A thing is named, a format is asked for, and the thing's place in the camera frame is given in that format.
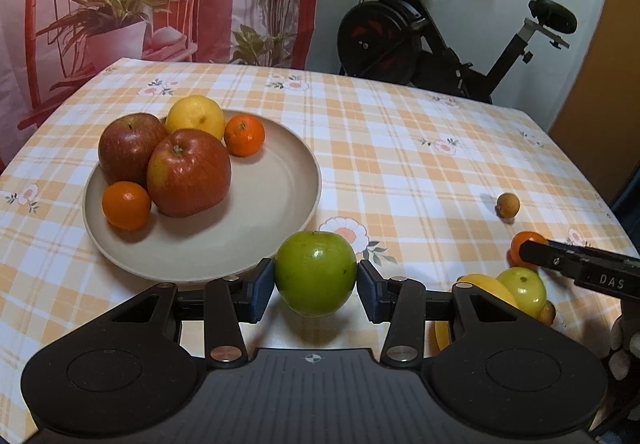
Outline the gloved right hand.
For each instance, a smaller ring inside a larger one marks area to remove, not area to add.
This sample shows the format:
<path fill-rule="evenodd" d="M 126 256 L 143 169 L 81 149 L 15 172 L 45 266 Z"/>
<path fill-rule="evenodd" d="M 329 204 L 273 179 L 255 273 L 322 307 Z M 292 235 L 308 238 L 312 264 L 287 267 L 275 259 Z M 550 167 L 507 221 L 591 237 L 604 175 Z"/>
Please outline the gloved right hand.
<path fill-rule="evenodd" d="M 605 367 L 617 382 L 639 383 L 639 303 L 620 301 L 620 316 L 610 331 Z"/>

